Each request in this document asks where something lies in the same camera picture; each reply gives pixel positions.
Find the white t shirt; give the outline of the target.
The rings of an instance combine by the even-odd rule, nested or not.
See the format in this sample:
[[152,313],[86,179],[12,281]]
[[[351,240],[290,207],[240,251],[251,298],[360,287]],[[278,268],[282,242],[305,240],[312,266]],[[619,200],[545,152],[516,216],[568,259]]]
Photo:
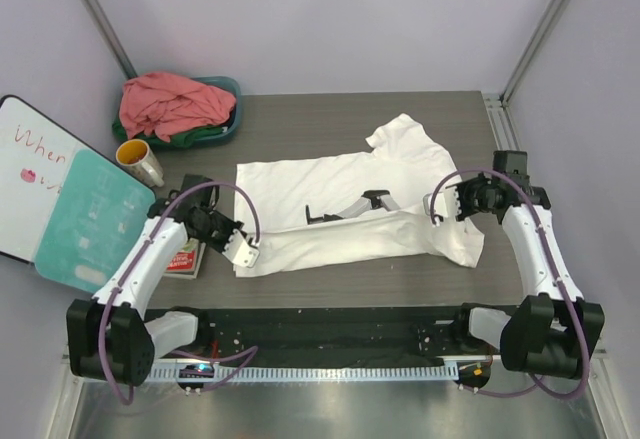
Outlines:
[[261,239],[237,277],[420,254],[477,266],[483,233],[425,214],[423,197],[456,169],[448,150],[407,114],[366,141],[367,152],[238,165],[234,216]]

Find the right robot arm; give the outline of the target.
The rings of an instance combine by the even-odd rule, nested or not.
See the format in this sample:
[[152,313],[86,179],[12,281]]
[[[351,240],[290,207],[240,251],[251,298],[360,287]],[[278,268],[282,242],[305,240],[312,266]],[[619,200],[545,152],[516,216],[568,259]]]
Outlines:
[[457,220],[479,213],[496,216],[514,251],[524,292],[511,314],[463,305],[451,330],[455,348],[472,354],[488,344],[510,371],[581,378],[605,315],[573,282],[555,239],[546,190],[530,183],[526,153],[495,152],[492,168],[456,185],[455,193]]

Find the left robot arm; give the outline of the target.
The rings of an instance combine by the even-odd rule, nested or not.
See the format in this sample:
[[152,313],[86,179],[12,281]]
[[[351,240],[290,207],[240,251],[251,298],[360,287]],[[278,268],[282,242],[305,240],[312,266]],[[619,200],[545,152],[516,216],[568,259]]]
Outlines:
[[90,299],[72,302],[66,327],[74,375],[137,387],[155,360],[179,348],[193,358],[211,350],[213,332],[205,312],[174,307],[151,321],[145,317],[166,269],[189,240],[235,266],[255,264],[261,235],[245,232],[242,222],[217,210],[223,186],[186,175],[181,190],[149,208],[139,238],[112,278]]

